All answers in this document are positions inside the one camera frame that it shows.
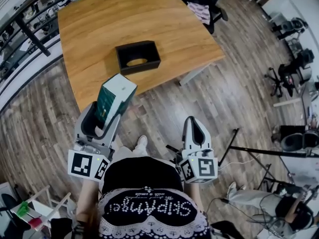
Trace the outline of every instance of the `black tray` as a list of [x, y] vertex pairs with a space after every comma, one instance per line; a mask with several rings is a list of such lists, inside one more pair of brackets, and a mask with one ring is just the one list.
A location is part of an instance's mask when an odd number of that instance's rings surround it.
[[[133, 74], [150, 69], [155, 69], [160, 65], [160, 56], [154, 41], [142, 41], [129, 43], [116, 47], [121, 74]], [[146, 59], [147, 62], [128, 66], [132, 60]]]

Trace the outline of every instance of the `desk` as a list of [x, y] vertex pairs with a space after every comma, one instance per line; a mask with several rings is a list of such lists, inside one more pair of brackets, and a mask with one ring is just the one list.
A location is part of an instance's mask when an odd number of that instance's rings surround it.
[[308, 125], [308, 118], [311, 115], [310, 113], [312, 113], [312, 98], [311, 98], [311, 94], [309, 92], [309, 82], [306, 82], [303, 89], [302, 89], [302, 93], [298, 98], [295, 99], [291, 99], [288, 101], [283, 101], [283, 102], [279, 102], [279, 103], [275, 103], [274, 107], [279, 107], [279, 106], [285, 106], [285, 105], [290, 105], [290, 104], [294, 104], [294, 103], [299, 103], [302, 102], [303, 104], [303, 110], [304, 110], [304, 120], [305, 120], [305, 125]]
[[156, 43], [160, 66], [127, 76], [137, 84], [137, 94], [193, 70], [191, 78], [224, 57], [181, 0], [80, 0], [61, 9], [58, 21], [67, 73], [81, 111], [97, 99], [102, 83], [120, 72], [116, 46]]

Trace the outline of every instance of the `black pole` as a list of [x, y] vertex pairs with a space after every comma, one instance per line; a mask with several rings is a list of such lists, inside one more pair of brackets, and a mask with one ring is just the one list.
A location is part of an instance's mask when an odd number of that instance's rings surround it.
[[251, 152], [249, 152], [248, 151], [248, 154], [249, 155], [251, 155], [252, 156], [252, 158], [253, 159], [255, 159], [256, 161], [257, 161], [257, 163], [262, 167], [262, 168], [264, 168], [265, 169], [265, 171], [266, 171], [266, 174], [269, 174], [271, 177], [273, 177], [274, 179], [275, 179], [275, 177], [272, 175], [272, 173], [271, 172], [269, 172], [269, 169], [267, 169], [267, 167], [262, 163], [262, 162], [260, 162], [260, 160], [257, 158], [257, 157], [255, 157], [255, 155], [254, 154], [252, 154]]
[[261, 186], [263, 185], [263, 182], [265, 181], [265, 178], [266, 178], [266, 176], [267, 176], [267, 174], [268, 174], [268, 172], [269, 172], [269, 169], [270, 169], [270, 167], [271, 167], [271, 164], [268, 164], [268, 165], [266, 165], [266, 166], [267, 166], [266, 173], [265, 173], [263, 179], [261, 180], [261, 183], [259, 184], [257, 190], [260, 190]]
[[294, 181], [294, 179], [293, 179], [293, 176], [291, 175], [291, 172], [290, 172], [290, 170], [288, 169], [288, 167], [287, 167], [286, 163], [284, 162], [283, 158], [282, 158], [282, 157], [279, 157], [279, 158], [280, 158], [281, 162], [283, 163], [285, 169], [288, 171], [288, 174], [287, 174], [287, 175], [288, 175], [289, 180], [290, 180], [293, 184], [295, 184], [295, 181]]
[[21, 28], [21, 30], [26, 34], [27, 37], [36, 45], [47, 57], [50, 56], [50, 52], [44, 45], [39, 41], [39, 39], [32, 33], [32, 31], [27, 27], [27, 25], [23, 21], [23, 17], [20, 14], [16, 19], [15, 22]]
[[246, 152], [253, 152], [258, 154], [266, 154], [272, 156], [281, 156], [281, 157], [298, 157], [298, 158], [319, 158], [319, 155], [313, 154], [308, 156], [307, 153], [295, 153], [295, 152], [284, 152], [284, 151], [272, 151], [272, 150], [263, 150], [263, 149], [250, 149], [237, 146], [230, 146], [229, 149], [241, 150]]
[[223, 157], [221, 158], [221, 160], [218, 162], [218, 166], [219, 166], [219, 167], [220, 167], [221, 164], [224, 162], [224, 159], [225, 159], [225, 157], [227, 156], [227, 154], [228, 154], [228, 152], [229, 152], [229, 149], [230, 149], [231, 145], [233, 144], [233, 141], [235, 140], [238, 131], [239, 131], [239, 128], [233, 130], [233, 132], [234, 132], [233, 138], [231, 139], [231, 141], [230, 141], [230, 143], [229, 143], [229, 145], [228, 145], [228, 147], [227, 147], [227, 149], [226, 149], [226, 151], [225, 151], [225, 154], [223, 155]]

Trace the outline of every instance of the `white wall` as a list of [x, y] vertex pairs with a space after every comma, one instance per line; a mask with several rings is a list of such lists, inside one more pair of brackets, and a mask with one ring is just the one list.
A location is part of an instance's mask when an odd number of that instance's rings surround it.
[[270, 17], [281, 12], [286, 19], [300, 17], [309, 24], [309, 29], [300, 36], [300, 43], [315, 55], [311, 68], [316, 79], [319, 75], [319, 0], [269, 0], [263, 9]]

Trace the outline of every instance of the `wooden floor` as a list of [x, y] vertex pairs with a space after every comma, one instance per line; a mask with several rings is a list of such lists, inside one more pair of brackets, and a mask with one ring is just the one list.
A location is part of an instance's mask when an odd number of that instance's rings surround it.
[[[119, 127], [119, 145], [133, 148], [138, 137], [146, 134], [149, 154], [169, 159], [172, 155], [166, 144], [180, 148], [183, 123], [188, 116], [195, 116], [210, 131], [215, 154], [221, 158], [234, 128], [240, 128], [236, 145], [274, 149], [270, 141], [273, 126], [302, 123], [300, 105], [272, 106], [278, 99], [270, 97], [271, 84], [263, 75], [269, 67], [288, 62], [289, 55], [269, 30], [261, 9], [248, 0], [221, 0], [220, 5], [229, 21], [218, 21], [213, 36], [226, 58], [183, 87], [176, 79], [134, 97]], [[28, 84], [0, 115], [0, 180], [18, 183], [32, 192], [49, 184], [55, 199], [71, 192], [76, 200], [81, 182], [67, 175], [67, 150], [72, 146], [78, 116], [63, 61], [59, 61]], [[277, 179], [286, 178], [278, 158], [261, 155], [259, 159], [272, 163]], [[231, 151], [223, 165], [248, 160], [247, 153]], [[204, 206], [225, 196], [232, 181], [253, 189], [263, 175], [255, 161], [229, 165], [218, 179], [201, 186]], [[249, 215], [258, 213], [253, 208], [239, 208]], [[208, 215], [211, 222], [234, 222], [248, 239], [261, 230], [219, 200], [213, 202]]]

